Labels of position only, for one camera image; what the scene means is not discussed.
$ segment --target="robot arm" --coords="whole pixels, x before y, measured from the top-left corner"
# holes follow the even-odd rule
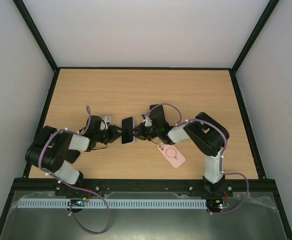
[[[151,124],[147,125],[147,121],[143,121],[136,128],[136,137],[149,141],[159,137],[164,144],[169,145],[191,139],[205,155],[204,187],[210,193],[215,192],[225,179],[223,153],[227,139],[230,137],[228,131],[204,112],[199,113],[194,119],[173,127],[165,120],[162,106],[154,110],[155,113],[152,111],[149,115]]]
[[[70,164],[77,160],[80,152],[90,152],[95,150],[96,143],[107,145],[121,136],[120,128],[111,125],[110,120],[109,116],[104,119],[99,116],[89,116],[87,120],[89,125],[83,135],[67,130],[56,134],[56,128],[45,126],[28,148],[25,160],[39,167],[40,155],[45,144],[53,134],[56,134],[41,158],[41,168],[53,173],[62,181],[75,185],[79,178],[84,176]]]

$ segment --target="wire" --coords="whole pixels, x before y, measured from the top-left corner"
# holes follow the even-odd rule
[[[221,214],[229,214],[231,212],[234,212],[235,210],[239,209],[241,207],[241,205],[243,205],[243,203],[247,200],[248,198],[248,194],[249,194],[249,191],[250,191],[250,184],[248,182],[248,179],[247,177],[240,173],[240,172],[229,172],[229,173],[224,173],[224,175],[241,175],[245,181],[246,181],[246,194],[244,196],[244,198],[242,199],[242,201],[240,202],[240,204],[238,204],[236,207],[234,207],[233,209],[231,210],[228,210],[228,211],[222,211],[222,212],[212,212],[210,211],[208,208],[207,208],[207,211],[209,212],[210,215],[221,215]]]
[[[156,143],[156,142],[154,142],[152,139],[150,140],[153,144],[156,144],[156,145],[159,145],[159,144],[161,144],[161,143]]]
[[[182,113],[181,113],[181,111],[179,111],[177,107],[175,107],[174,105],[169,104],[169,103],[161,103],[161,104],[158,104],[158,105],[152,107],[152,108],[151,108],[147,113],[145,113],[144,115],[145,115],[145,116],[148,116],[148,115],[149,115],[149,114],[150,114],[155,108],[158,108],[159,106],[162,106],[162,105],[167,105],[167,106],[170,106],[170,107],[176,109],[176,111],[177,111],[178,114],[179,114],[179,121],[178,121],[176,124],[179,124],[179,123],[182,121]]]
[[[89,186],[85,187],[85,189],[88,189],[88,190],[93,191]],[[92,195],[91,195],[91,193],[89,192],[89,193],[88,193],[88,201],[87,201],[87,202],[90,201],[91,197],[92,197]]]
[[[228,203],[230,204],[230,203],[231,203],[231,200],[230,200],[230,198],[228,197],[227,192],[226,192],[223,188],[221,189],[221,192],[222,192],[223,194],[225,194],[225,198],[224,198],[224,200],[226,199],[226,200],[228,201]]]
[[[92,151],[96,151],[96,150],[101,150],[101,149],[106,149],[107,148],[107,143],[106,143],[106,147],[101,147],[101,148],[97,148],[97,149],[92,149]]]
[[[86,127],[84,126],[83,128],[81,128],[80,130],[78,130],[78,132],[81,132],[85,129]]]
[[[95,196],[97,196],[98,198],[100,198],[106,208],[107,208],[107,212],[108,212],[108,222],[105,226],[105,228],[101,231],[91,231],[91,230],[88,230],[87,228],[85,228],[83,225],[81,225],[81,223],[76,219],[76,217],[73,215],[72,213],[72,206],[70,206],[69,208],[69,214],[70,216],[75,220],[75,222],[77,223],[77,225],[82,229],[84,230],[85,232],[89,233],[89,234],[94,234],[94,235],[97,235],[97,234],[102,234],[104,232],[106,232],[109,227],[111,226],[111,222],[112,222],[112,215],[111,215],[111,209],[108,205],[108,203],[106,202],[106,200],[101,196],[99,195],[98,193],[94,192],[94,191],[91,191],[91,190],[88,190],[88,189],[85,189],[85,188],[81,188],[81,187],[76,187],[76,186],[73,186],[73,185],[70,185],[68,182],[60,179],[58,176],[56,176],[55,174],[53,174],[52,172],[50,172],[49,170],[45,169],[42,167],[42,161],[43,161],[43,156],[44,156],[44,153],[47,149],[47,147],[49,146],[49,144],[51,143],[51,141],[54,139],[54,137],[57,136],[57,134],[59,133],[62,133],[63,131],[66,131],[66,132],[69,132],[69,133],[73,133],[73,134],[78,134],[78,135],[84,135],[91,123],[91,109],[89,106],[86,106],[86,110],[87,110],[87,113],[89,114],[89,117],[88,117],[88,121],[87,121],[87,125],[86,125],[86,128],[85,130],[82,132],[82,133],[78,133],[78,132],[73,132],[73,131],[68,131],[66,129],[59,129],[57,130],[56,132],[54,132],[50,137],[49,139],[47,140],[47,142],[44,144],[41,152],[40,152],[40,155],[39,155],[39,159],[38,159],[38,168],[40,170],[42,170],[43,172],[47,173],[48,175],[52,176],[54,179],[56,179],[57,181],[60,181],[61,183],[63,183],[64,185],[66,185],[67,187],[71,188],[71,189],[75,189],[75,190],[79,190],[79,191],[84,191],[84,192],[87,192],[87,193],[91,193]]]

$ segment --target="white cable tray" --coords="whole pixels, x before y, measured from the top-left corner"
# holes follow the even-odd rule
[[[111,209],[206,209],[206,200],[201,199],[106,199]],[[90,199],[79,203],[74,209],[105,209],[100,199]],[[23,198],[17,208],[20,209],[65,209],[70,199]]]

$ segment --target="white wall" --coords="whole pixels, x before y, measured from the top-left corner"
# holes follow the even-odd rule
[[[292,228],[292,1],[279,1],[237,73],[268,178]]]
[[[269,0],[24,0],[60,67],[231,68]]]
[[[0,216],[21,177],[53,71],[12,0],[0,0]]]

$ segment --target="red wire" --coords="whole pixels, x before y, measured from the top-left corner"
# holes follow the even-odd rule
[[[227,201],[229,202],[229,204],[231,204],[230,198],[228,197],[228,194],[226,193],[226,191],[222,188],[222,189],[221,189],[221,192],[222,192],[223,194],[225,194],[225,198],[227,199]]]
[[[85,187],[85,189],[88,189],[90,191],[93,191],[89,186]],[[91,193],[88,193],[88,200],[91,199]]]

